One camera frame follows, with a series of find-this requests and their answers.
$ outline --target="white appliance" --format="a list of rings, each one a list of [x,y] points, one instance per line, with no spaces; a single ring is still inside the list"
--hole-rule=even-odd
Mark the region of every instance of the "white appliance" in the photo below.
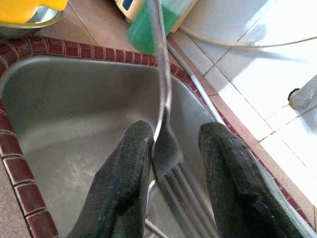
[[[141,10],[141,7],[143,6],[143,3],[146,0],[114,0],[118,6],[118,8],[122,11],[122,13],[126,17],[126,21],[128,23],[132,23],[136,16],[138,15],[139,11]],[[171,32],[175,32],[177,28],[180,26],[180,24],[183,22],[187,14],[190,12],[190,10],[193,8],[195,3],[198,0],[192,0],[192,2],[189,4],[187,9],[185,10],[182,17],[178,19],[178,21],[175,23],[173,29]]]

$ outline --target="white hose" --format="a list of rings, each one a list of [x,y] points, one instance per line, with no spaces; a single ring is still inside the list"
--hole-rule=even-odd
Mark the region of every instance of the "white hose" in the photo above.
[[[286,46],[291,44],[296,44],[304,41],[310,41],[313,39],[316,39],[317,36],[305,38],[298,41],[292,41],[292,42],[286,42],[286,43],[277,43],[277,44],[266,44],[261,42],[236,42],[236,41],[227,41],[222,39],[217,39],[213,37],[207,37],[202,36],[191,29],[185,27],[184,25],[180,26],[180,29],[185,32],[186,34],[192,36],[193,38],[207,42],[209,44],[215,45],[215,46],[221,46],[221,47],[227,47],[227,48],[266,48],[266,47],[275,47],[275,46]]]

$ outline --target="stainless steel sink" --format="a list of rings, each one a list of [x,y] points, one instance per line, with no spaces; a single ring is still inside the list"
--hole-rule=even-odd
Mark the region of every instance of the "stainless steel sink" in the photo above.
[[[191,90],[175,77],[172,81],[171,126],[203,198],[209,200],[198,130],[213,118]],[[154,67],[33,57],[7,72],[1,97],[60,237],[65,237],[95,172],[125,128],[142,119],[154,130],[159,84]],[[149,220],[170,238],[184,237],[160,193]]]

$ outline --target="metal bowl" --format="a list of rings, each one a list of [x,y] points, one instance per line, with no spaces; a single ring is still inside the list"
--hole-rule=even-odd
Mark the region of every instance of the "metal bowl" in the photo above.
[[[27,23],[0,22],[0,39],[14,39],[32,35],[43,27],[57,23],[61,17],[62,11],[41,6]]]

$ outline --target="red tile border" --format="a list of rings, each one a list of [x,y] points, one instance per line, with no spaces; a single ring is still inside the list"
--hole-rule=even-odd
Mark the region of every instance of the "red tile border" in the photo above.
[[[8,173],[12,185],[22,182],[34,182],[34,176],[27,164],[22,158],[9,158],[3,160],[4,167]]]
[[[0,132],[0,156],[23,156],[18,140],[12,134]]]
[[[52,216],[48,211],[42,211],[26,217],[33,238],[53,238],[58,232]]]
[[[76,57],[80,59],[95,59],[95,60],[106,60],[106,61],[120,61],[125,63],[141,63],[150,66],[156,66],[156,59],[154,56],[141,55],[134,52],[125,52],[121,50],[104,48],[98,46],[91,46],[86,44],[80,44],[76,42],[64,41],[53,38],[45,38],[39,36],[30,36],[17,40],[10,40],[0,43],[0,77],[3,76],[7,67],[12,66],[19,58],[25,58],[29,56],[37,55],[55,55],[55,56],[66,56],[66,57]],[[204,105],[205,101],[202,100],[201,95],[197,91],[197,88],[191,81],[190,77],[186,72],[179,69],[175,65],[171,65],[171,73],[178,77],[182,82],[189,86],[194,93],[201,99]],[[0,110],[3,110],[3,105],[0,101]],[[220,113],[225,123],[230,126],[228,120]],[[0,129],[8,130],[13,132],[10,123],[6,118],[0,115]],[[230,130],[240,135],[231,126]],[[3,156],[23,156],[18,145],[17,139],[14,135],[9,133],[0,133],[0,155]],[[259,160],[259,162],[266,168],[265,164],[258,158],[256,154],[254,156]],[[21,158],[2,158],[5,168],[10,177],[12,185],[19,184],[21,182],[34,181],[34,177],[24,159]],[[293,207],[298,208],[299,214],[307,220],[306,215],[300,209],[296,201],[289,196],[287,191],[282,187],[280,182],[274,178],[276,184],[280,189],[287,195],[288,201]],[[40,212],[29,216],[26,218],[27,223],[30,226],[31,233],[34,237],[41,237],[46,234],[57,234],[56,227],[53,223],[52,217],[48,211]],[[37,224],[41,224],[47,232],[41,230]]]
[[[39,188],[34,183],[22,184],[14,188],[24,216],[45,209],[46,205]]]

